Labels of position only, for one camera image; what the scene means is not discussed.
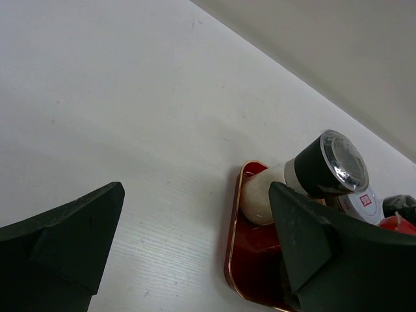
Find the black-cap white salt bottle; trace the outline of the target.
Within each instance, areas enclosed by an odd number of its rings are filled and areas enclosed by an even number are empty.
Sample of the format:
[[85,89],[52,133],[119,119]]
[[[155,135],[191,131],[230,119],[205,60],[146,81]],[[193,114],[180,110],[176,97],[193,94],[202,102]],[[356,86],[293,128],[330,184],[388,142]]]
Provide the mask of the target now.
[[401,217],[415,226],[416,214],[415,207],[416,201],[410,195],[396,195],[390,196],[382,202],[384,216],[390,217],[398,213]]

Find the white-lid seasoning jar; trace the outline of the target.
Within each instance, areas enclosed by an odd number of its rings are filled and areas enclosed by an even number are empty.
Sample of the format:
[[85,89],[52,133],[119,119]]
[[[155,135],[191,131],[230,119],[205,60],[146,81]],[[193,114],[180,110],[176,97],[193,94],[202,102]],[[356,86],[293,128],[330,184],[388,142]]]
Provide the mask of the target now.
[[325,197],[320,200],[324,205],[360,221],[378,225],[384,219],[382,203],[377,199],[373,189],[368,187],[360,193]]

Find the red-cap dark sauce bottle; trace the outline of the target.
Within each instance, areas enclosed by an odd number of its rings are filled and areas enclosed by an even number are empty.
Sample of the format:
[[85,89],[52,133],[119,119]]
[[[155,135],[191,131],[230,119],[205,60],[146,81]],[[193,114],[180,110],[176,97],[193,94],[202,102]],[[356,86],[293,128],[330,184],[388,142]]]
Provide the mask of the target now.
[[378,226],[397,233],[416,236],[416,227],[403,218],[398,212],[396,212],[393,216],[384,218]]

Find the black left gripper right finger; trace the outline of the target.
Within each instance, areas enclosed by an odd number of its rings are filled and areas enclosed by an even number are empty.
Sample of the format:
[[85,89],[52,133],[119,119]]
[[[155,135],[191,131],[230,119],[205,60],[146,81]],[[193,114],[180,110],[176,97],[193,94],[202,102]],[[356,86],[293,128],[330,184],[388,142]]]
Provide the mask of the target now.
[[374,226],[273,182],[270,206],[302,311],[414,311],[415,237]]

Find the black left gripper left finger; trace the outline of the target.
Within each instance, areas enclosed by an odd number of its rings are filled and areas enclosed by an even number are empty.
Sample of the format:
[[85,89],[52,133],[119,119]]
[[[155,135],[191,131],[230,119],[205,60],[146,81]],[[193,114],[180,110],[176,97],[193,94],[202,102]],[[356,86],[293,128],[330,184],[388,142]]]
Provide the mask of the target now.
[[1,228],[2,311],[87,311],[98,293],[125,190],[109,183]]

